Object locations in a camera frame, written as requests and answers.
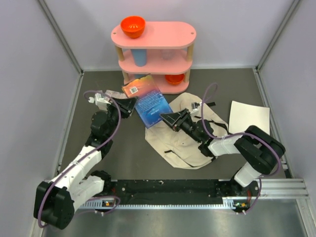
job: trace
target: gray mat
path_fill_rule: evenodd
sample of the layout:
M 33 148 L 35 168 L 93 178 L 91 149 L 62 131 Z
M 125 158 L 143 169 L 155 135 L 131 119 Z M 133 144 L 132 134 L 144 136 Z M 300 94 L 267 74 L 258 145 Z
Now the gray mat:
M 232 100 L 263 106 L 252 69 L 191 70 L 187 92 L 201 98 L 212 82 L 219 84 L 213 98 L 216 106 L 212 109 L 227 122 Z M 121 91 L 122 85 L 120 71 L 84 74 L 62 169 L 78 155 L 90 134 L 91 116 L 98 111 L 95 105 L 85 101 L 82 94 L 86 90 Z M 165 97 L 171 102 L 177 95 Z M 230 179 L 245 164 L 241 155 L 225 155 L 198 170 L 173 168 L 145 141 L 145 126 L 137 113 L 122 121 L 113 141 L 108 155 L 93 168 L 105 170 L 113 179 Z M 280 172 L 274 178 L 284 177 Z

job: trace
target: canvas bag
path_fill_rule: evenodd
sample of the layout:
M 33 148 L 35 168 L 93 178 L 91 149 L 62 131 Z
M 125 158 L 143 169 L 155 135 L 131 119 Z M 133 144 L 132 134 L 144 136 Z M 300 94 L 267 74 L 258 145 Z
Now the canvas bag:
M 173 112 L 181 111 L 185 108 L 192 111 L 191 103 L 202 100 L 190 93 L 182 93 L 170 103 Z M 208 120 L 211 128 L 214 130 L 213 135 L 222 137 L 228 134 L 228 125 L 216 113 L 214 113 L 206 104 L 204 104 L 204 119 Z M 192 117 L 194 122 L 200 118 Z M 174 168 L 182 169 L 199 169 L 211 163 L 216 157 L 204 156 L 197 143 L 184 131 L 173 131 L 163 121 L 156 125 L 146 128 L 145 140 Z

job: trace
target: wooden shelf post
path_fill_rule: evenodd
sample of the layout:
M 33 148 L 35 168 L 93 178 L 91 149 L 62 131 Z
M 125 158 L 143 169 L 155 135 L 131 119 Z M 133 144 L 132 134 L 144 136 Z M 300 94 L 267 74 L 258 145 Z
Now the wooden shelf post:
M 186 71 L 186 73 L 184 73 L 184 82 L 189 82 L 189 78 L 190 78 L 190 69 Z
M 116 51 L 118 53 L 118 59 L 120 61 L 124 61 L 124 54 L 123 54 L 122 48 L 115 46 L 115 49 L 116 49 Z
M 129 81 L 128 74 L 124 71 L 122 71 L 122 73 L 123 73 L 124 81 Z
M 194 44 L 191 44 L 191 45 L 188 47 L 188 51 L 187 51 L 187 61 L 188 61 L 188 62 L 191 62 L 192 59 L 193 59 L 193 47 L 194 47 Z

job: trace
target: cable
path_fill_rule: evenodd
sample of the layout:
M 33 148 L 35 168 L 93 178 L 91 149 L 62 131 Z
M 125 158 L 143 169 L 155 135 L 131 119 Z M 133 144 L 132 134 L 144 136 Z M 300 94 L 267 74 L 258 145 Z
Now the cable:
M 215 86 L 215 90 L 213 92 L 212 95 L 210 95 L 207 99 L 205 99 L 208 91 L 210 90 L 211 87 Z M 207 87 L 207 89 L 205 90 L 205 93 L 203 95 L 203 99 L 202 99 L 202 103 L 201 103 L 201 120 L 202 120 L 202 125 L 203 125 L 203 128 L 205 130 L 205 132 L 208 134 L 209 137 L 213 138 L 213 139 L 216 139 L 216 140 L 222 140 L 222 139 L 226 139 L 226 138 L 231 138 L 231 137 L 234 137 L 234 136 L 249 136 L 251 137 L 252 139 L 255 139 L 257 141 L 259 141 L 261 144 L 263 144 L 265 147 L 267 147 L 269 149 L 269 151 L 275 156 L 276 160 L 277 160 L 277 169 L 275 172 L 271 173 L 271 174 L 268 174 L 268 175 L 264 175 L 266 177 L 268 176 L 273 176 L 275 174 L 277 174 L 280 170 L 281 170 L 281 167 L 282 167 L 282 163 L 281 163 L 281 160 L 280 160 L 280 157 L 278 157 L 277 153 L 273 150 L 273 148 L 271 146 L 269 146 L 268 143 L 266 143 L 265 141 L 263 141 L 261 138 L 253 135 L 253 134 L 250 134 L 250 133 L 247 133 L 247 132 L 238 132 L 238 133 L 235 133 L 235 134 L 231 134 L 231 135 L 227 135 L 227 136 L 224 136 L 224 137 L 215 137 L 214 135 L 212 135 L 208 129 L 206 128 L 206 125 L 205 125 L 205 121 L 204 121 L 204 113 L 203 113 L 203 107 L 204 107 L 204 104 L 209 100 L 211 99 L 215 92 L 217 91 L 217 88 L 218 88 L 218 84 L 217 83 L 212 83 L 211 85 L 209 85 Z M 262 181 L 261 181 L 261 177 L 259 177 L 259 183 L 260 183 L 260 187 L 259 187 L 259 190 L 258 190 L 258 195 L 256 197 L 256 199 L 254 200 L 253 204 L 249 207 L 248 210 L 245 211 L 245 214 L 247 214 L 252 208 L 253 206 L 256 204 L 259 196 L 260 196 L 260 193 L 261 193 L 261 188 L 262 188 Z
M 86 91 L 83 96 L 86 98 L 86 94 L 87 93 L 101 93 L 100 91 L 96 91 L 96 90 L 88 90 Z M 116 132 L 118 131 L 118 128 L 119 128 L 119 125 L 120 125 L 120 120 L 121 120 L 121 114 L 120 114 L 120 109 L 119 109 L 119 105 L 117 104 L 117 102 L 109 95 L 103 93 L 104 96 L 108 97 L 112 102 L 113 104 L 115 105 L 115 107 L 117 108 L 118 110 L 118 124 L 117 124 L 117 127 L 115 128 L 114 132 L 112 133 L 112 135 L 104 142 L 102 143 L 100 146 L 98 146 L 97 148 L 93 149 L 92 151 L 88 152 L 87 154 L 85 154 L 83 157 L 81 157 L 78 162 L 81 162 L 83 159 L 85 159 L 87 156 L 89 156 L 90 154 L 92 154 L 93 152 L 95 152 L 96 150 L 100 149 L 101 147 L 103 147 L 104 145 L 106 145 L 116 134 Z M 43 208 L 44 208 L 44 204 L 48 198 L 48 195 L 50 194 L 51 190 L 54 188 L 54 186 L 70 171 L 72 170 L 76 165 L 71 165 L 70 167 L 68 167 L 65 171 L 63 171 L 59 177 L 55 180 L 55 182 L 53 182 L 47 192 L 45 193 L 44 197 L 43 197 L 43 200 L 41 201 L 40 203 L 40 206 L 39 206 L 39 213 L 38 213 L 38 225 L 40 228 L 44 228 L 45 226 L 47 226 L 47 224 L 45 225 L 42 225 L 41 224 L 41 215 L 42 215 L 42 212 L 43 212 Z
M 250 202 L 251 202 L 251 191 L 248 190 L 248 191 L 247 191 L 247 194 L 248 194 L 247 203 L 250 203 Z

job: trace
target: blue cup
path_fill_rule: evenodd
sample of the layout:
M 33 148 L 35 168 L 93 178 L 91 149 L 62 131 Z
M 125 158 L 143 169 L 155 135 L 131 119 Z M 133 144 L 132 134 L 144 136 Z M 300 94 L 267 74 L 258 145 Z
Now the blue cup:
M 131 49 L 134 62 L 138 67 L 143 67 L 147 63 L 147 51 L 145 49 Z
M 134 75 L 135 79 L 143 78 L 144 76 L 146 76 L 146 74 L 135 74 Z

